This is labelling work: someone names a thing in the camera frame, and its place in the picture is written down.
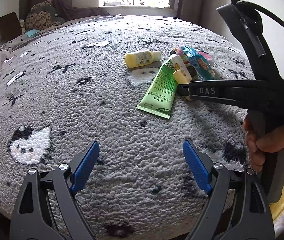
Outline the person's right hand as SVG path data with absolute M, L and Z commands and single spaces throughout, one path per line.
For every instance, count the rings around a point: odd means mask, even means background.
M 275 153 L 284 149 L 284 126 L 259 138 L 249 119 L 245 118 L 244 129 L 247 132 L 246 145 L 249 149 L 250 167 L 256 172 L 260 172 L 266 159 L 265 153 Z

